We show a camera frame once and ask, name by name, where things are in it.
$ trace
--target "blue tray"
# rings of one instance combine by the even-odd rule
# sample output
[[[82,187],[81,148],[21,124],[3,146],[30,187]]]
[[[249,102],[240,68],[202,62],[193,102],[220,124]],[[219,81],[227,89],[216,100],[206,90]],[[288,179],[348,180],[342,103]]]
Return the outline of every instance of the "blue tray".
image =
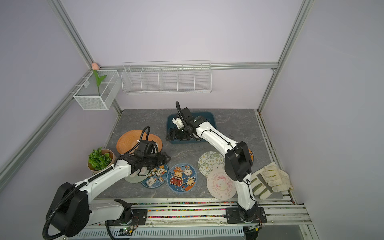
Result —
[[[214,128],[216,128],[215,117],[214,117],[214,115],[211,112],[197,112],[197,113],[192,113],[192,114],[195,117],[203,116]],[[176,125],[172,122],[173,118],[177,118],[177,114],[172,114],[172,115],[168,116],[166,132],[168,132],[168,130],[170,128],[176,127]],[[201,141],[196,141],[194,139],[191,139],[189,141],[181,141],[181,140],[175,139],[175,140],[172,140],[172,141],[169,141],[169,142],[171,142],[171,144],[183,144],[183,143],[206,142],[206,140],[203,139]]]

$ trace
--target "marble tabletop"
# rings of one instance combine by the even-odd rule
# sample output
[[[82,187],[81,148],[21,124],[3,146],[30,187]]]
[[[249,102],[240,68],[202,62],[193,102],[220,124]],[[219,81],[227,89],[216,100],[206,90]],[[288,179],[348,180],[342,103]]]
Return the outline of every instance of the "marble tabletop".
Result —
[[[271,163],[263,136],[257,123],[253,109],[190,109],[191,112],[211,112],[216,120],[217,130],[235,141],[244,141],[254,155],[252,172]],[[178,163],[187,163],[194,167],[198,177],[195,186],[187,193],[178,194],[168,187],[167,183],[158,188],[150,189],[141,183],[128,183],[125,179],[117,181],[97,198],[213,198],[207,189],[207,178],[197,166],[199,157],[216,149],[207,142],[191,144],[171,144],[165,140],[167,117],[175,114],[176,109],[125,109],[122,113],[107,148],[118,154],[116,143],[126,132],[134,129],[142,130],[150,126],[151,134],[160,137],[165,151],[171,161],[168,167]],[[281,194],[273,194],[273,198],[282,198]]]

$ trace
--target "round coaster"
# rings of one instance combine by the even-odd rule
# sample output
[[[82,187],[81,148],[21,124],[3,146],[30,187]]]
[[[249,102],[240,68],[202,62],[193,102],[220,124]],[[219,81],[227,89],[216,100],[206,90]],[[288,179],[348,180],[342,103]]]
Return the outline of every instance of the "round coaster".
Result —
[[[212,170],[224,168],[224,157],[218,152],[206,152],[200,156],[197,165],[200,172],[208,177]]]
[[[189,164],[179,163],[169,169],[167,183],[172,191],[186,193],[191,191],[197,182],[197,172]]]
[[[141,181],[141,184],[148,188],[160,187],[167,180],[167,175],[168,165],[161,165],[160,167],[152,169],[151,174],[149,174],[146,179]]]
[[[136,145],[137,141],[140,138],[142,130],[131,130],[129,132],[124,133],[118,140],[116,144],[116,149],[120,154],[125,153],[129,149],[131,149],[133,146]],[[163,143],[161,139],[153,134],[149,134],[148,141],[155,141],[158,144],[159,152],[163,148]]]
[[[150,174],[149,170],[146,167],[142,168],[141,172],[140,172],[140,175],[145,175],[145,176],[138,176],[137,174],[139,172],[140,171],[137,170],[136,172],[132,173],[131,175],[125,177],[124,179],[130,183],[138,183],[138,182],[141,182],[144,179],[146,179],[148,177],[148,174]]]
[[[228,200],[236,194],[235,183],[224,168],[214,169],[208,175],[207,187],[212,196],[221,200]]]

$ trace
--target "cotton glove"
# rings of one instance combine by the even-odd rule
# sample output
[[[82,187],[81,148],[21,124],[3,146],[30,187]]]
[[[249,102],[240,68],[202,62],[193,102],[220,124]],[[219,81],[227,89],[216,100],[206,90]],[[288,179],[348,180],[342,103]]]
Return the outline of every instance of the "cotton glove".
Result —
[[[278,169],[274,162],[251,175],[251,188],[253,194],[255,196],[259,195],[260,199],[266,199],[273,192],[293,189],[288,174]]]
[[[276,164],[275,166],[265,166],[262,175],[268,186],[272,187],[273,192],[293,189],[288,173],[278,169]]]

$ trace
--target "white wire basket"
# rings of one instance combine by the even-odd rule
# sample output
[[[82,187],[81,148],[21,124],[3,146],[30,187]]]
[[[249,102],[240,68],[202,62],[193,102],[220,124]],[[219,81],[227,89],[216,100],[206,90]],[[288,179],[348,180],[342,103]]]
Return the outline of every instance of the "white wire basket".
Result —
[[[122,91],[126,94],[146,93],[210,93],[210,62],[123,63]]]
[[[91,73],[73,96],[84,110],[108,110],[121,88],[120,76],[116,70],[97,72],[100,77],[107,75],[99,86],[100,95],[96,77]]]

